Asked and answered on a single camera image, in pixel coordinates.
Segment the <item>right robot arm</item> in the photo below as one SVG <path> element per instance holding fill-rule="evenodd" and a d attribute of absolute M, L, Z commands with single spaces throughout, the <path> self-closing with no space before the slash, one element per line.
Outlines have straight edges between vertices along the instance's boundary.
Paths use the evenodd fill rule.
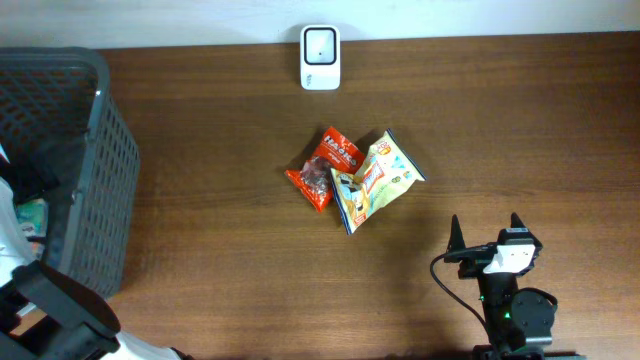
<path fill-rule="evenodd" d="M 497 240 L 468 247 L 457 216 L 451 220 L 446 251 L 430 263 L 430 273 L 438 286 L 454 301 L 470 311 L 487 335 L 486 345 L 473 348 L 472 359 L 579 359 L 576 353 L 547 353 L 552 344 L 552 327 L 558 300 L 537 288 L 521 288 L 518 279 L 535 266 L 542 243 L 513 213 L 510 226 Z M 437 262 L 459 265 L 460 279 L 475 279 L 479 287 L 480 312 L 452 292 L 436 275 Z"/>

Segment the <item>green tissue pack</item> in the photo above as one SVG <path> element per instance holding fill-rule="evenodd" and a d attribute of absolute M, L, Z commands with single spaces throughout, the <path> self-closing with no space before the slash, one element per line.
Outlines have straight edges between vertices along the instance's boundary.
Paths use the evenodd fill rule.
<path fill-rule="evenodd" d="M 48 226 L 48 203 L 35 199 L 16 206 L 20 228 L 27 238 L 45 238 Z"/>

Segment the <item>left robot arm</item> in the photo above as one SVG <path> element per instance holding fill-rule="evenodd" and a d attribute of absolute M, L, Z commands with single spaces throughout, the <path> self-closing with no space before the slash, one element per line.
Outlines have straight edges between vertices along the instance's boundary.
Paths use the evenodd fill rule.
<path fill-rule="evenodd" d="M 98 294 L 39 261 L 20 228 L 9 181 L 1 181 L 3 359 L 188 360 L 121 329 Z"/>

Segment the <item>red Hacks candy bag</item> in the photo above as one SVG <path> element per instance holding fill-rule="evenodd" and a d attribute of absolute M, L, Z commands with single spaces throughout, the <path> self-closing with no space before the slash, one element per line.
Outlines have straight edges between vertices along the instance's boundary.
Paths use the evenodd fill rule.
<path fill-rule="evenodd" d="M 331 170 L 354 174 L 365 155 L 334 127 L 322 135 L 318 146 L 301 170 L 286 170 L 287 178 L 301 191 L 317 212 L 322 212 L 333 196 Z"/>

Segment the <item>yellow snack bag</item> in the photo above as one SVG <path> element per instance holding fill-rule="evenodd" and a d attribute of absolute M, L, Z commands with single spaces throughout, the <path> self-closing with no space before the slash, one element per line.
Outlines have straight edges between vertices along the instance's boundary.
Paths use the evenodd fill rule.
<path fill-rule="evenodd" d="M 355 174 L 332 169 L 330 180 L 342 223 L 352 235 L 374 213 L 427 177 L 388 128 L 369 147 Z"/>

